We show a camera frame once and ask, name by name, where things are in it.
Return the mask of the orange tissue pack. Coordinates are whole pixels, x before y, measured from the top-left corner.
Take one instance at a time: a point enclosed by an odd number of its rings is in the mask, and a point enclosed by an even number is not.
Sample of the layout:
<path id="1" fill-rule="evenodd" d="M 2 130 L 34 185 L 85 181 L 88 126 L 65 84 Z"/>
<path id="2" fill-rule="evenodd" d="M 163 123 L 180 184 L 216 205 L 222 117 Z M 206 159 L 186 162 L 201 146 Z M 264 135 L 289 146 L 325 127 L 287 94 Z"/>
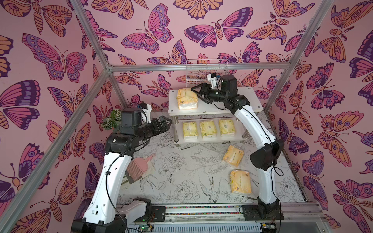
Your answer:
<path id="1" fill-rule="evenodd" d="M 191 88 L 182 88 L 177 91 L 177 105 L 179 110 L 198 108 L 198 97 Z"/>
<path id="2" fill-rule="evenodd" d="M 237 168 L 244 156 L 244 151 L 240 148 L 235 147 L 234 145 L 230 145 L 224 154 L 222 159 L 223 162 L 229 164 L 232 167 Z"/>
<path id="3" fill-rule="evenodd" d="M 252 194 L 250 173 L 244 170 L 233 170 L 230 173 L 231 193 Z"/>

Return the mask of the yellow floral tissue pack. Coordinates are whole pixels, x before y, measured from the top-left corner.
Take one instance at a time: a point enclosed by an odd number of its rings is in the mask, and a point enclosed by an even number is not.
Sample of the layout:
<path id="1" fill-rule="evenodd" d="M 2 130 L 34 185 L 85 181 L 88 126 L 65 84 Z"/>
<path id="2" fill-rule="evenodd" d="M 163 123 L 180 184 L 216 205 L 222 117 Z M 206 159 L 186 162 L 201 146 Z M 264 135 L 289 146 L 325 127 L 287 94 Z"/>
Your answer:
<path id="1" fill-rule="evenodd" d="M 233 120 L 219 119 L 220 135 L 222 137 L 231 137 L 236 135 L 236 128 Z"/>
<path id="2" fill-rule="evenodd" d="M 201 121 L 200 131 L 203 139 L 215 138 L 217 136 L 217 128 L 213 120 Z"/>
<path id="3" fill-rule="evenodd" d="M 196 121 L 183 122 L 184 140 L 195 140 L 198 138 L 198 129 Z"/>

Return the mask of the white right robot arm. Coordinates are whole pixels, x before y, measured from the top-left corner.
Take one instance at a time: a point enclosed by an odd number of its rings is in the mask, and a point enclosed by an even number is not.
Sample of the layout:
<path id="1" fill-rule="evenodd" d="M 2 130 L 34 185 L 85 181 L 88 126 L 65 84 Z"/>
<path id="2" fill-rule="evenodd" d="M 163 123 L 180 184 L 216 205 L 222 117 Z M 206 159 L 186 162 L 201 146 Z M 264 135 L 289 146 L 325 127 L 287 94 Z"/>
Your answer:
<path id="1" fill-rule="evenodd" d="M 239 93 L 237 79 L 233 75 L 223 75 L 220 82 L 220 87 L 217 81 L 211 81 L 194 86 L 191 91 L 206 104 L 223 103 L 245 127 L 257 147 L 257 151 L 250 155 L 250 160 L 258 172 L 259 210 L 272 212 L 279 209 L 280 201 L 275 194 L 273 172 L 283 150 L 284 141 L 277 139 L 264 126 L 254 112 L 251 102 Z"/>

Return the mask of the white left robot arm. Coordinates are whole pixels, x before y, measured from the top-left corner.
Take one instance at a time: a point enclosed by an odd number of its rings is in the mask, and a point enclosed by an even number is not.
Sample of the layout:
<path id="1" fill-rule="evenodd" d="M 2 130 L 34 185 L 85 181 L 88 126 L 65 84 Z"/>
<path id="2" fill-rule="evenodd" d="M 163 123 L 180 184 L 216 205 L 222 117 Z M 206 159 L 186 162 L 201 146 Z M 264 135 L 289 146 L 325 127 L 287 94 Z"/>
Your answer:
<path id="1" fill-rule="evenodd" d="M 128 233 L 128 224 L 146 216 L 146 201 L 135 200 L 122 214 L 116 208 L 121 183 L 137 150 L 154 136 L 166 133 L 172 120 L 151 118 L 151 107 L 115 109 L 100 124 L 113 130 L 106 141 L 104 165 L 92 199 L 83 216 L 73 221 L 73 233 Z"/>

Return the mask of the white two-tier shelf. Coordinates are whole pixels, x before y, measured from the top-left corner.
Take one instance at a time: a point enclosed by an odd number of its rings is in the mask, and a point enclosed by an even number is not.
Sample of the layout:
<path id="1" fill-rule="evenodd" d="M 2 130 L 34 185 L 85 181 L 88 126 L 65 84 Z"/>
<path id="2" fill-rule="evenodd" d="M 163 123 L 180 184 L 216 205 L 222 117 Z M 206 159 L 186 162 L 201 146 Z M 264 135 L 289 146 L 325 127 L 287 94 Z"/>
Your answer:
<path id="1" fill-rule="evenodd" d="M 210 143 L 210 142 L 223 142 L 223 141 L 241 141 L 249 137 L 246 130 L 246 125 L 252 115 L 256 115 L 263 111 L 260 106 L 259 99 L 256 97 L 253 88 L 239 87 L 238 94 L 244 95 L 251 104 L 252 113 L 249 114 L 245 110 L 243 116 L 236 117 L 230 110 L 224 109 L 224 103 L 207 104 L 202 100 L 198 100 L 197 108 L 181 110 L 178 107 L 176 100 L 177 90 L 172 90 L 169 93 L 169 115 L 173 121 L 173 136 L 175 144 L 187 143 Z M 233 136 L 222 136 L 219 128 L 219 120 L 228 119 L 232 120 L 235 126 L 236 133 Z M 200 123 L 202 121 L 211 120 L 215 123 L 217 128 L 217 135 L 215 137 L 203 138 L 200 130 Z M 197 124 L 198 136 L 194 138 L 185 139 L 183 131 L 183 123 L 195 121 Z"/>

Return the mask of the green artificial plant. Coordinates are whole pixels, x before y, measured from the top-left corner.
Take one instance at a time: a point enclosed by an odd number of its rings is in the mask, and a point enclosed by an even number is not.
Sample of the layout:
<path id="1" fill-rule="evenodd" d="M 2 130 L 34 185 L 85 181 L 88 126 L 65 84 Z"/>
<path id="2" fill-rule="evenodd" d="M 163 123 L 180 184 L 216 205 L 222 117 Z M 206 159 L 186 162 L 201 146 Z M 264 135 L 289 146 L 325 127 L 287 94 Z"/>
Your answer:
<path id="1" fill-rule="evenodd" d="M 103 120 L 100 126 L 105 130 L 115 130 L 121 125 L 121 110 L 115 109 L 111 111 L 110 115 Z"/>

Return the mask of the pink hand brush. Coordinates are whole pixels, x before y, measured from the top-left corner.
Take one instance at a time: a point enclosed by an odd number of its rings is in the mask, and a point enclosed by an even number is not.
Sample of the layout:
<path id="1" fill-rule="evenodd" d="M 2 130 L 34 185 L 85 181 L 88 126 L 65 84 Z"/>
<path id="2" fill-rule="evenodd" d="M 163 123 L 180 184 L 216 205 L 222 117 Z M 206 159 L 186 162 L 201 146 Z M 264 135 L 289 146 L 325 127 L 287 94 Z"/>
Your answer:
<path id="1" fill-rule="evenodd" d="M 155 157 L 155 153 L 152 153 L 146 158 L 135 158 L 132 160 L 125 172 L 126 178 L 129 184 L 132 184 L 145 177 L 146 174 L 151 172 L 154 168 L 152 160 Z"/>

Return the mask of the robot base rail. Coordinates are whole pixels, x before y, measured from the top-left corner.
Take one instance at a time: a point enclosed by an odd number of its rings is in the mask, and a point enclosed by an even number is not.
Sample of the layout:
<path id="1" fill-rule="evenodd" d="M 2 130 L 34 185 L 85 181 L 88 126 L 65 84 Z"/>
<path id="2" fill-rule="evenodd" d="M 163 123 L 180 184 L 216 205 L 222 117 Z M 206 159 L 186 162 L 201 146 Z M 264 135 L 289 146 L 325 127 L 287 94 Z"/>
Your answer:
<path id="1" fill-rule="evenodd" d="M 283 220 L 254 218 L 254 203 L 154 205 L 150 220 L 130 223 L 130 233 L 331 233 L 314 203 L 283 203 Z"/>

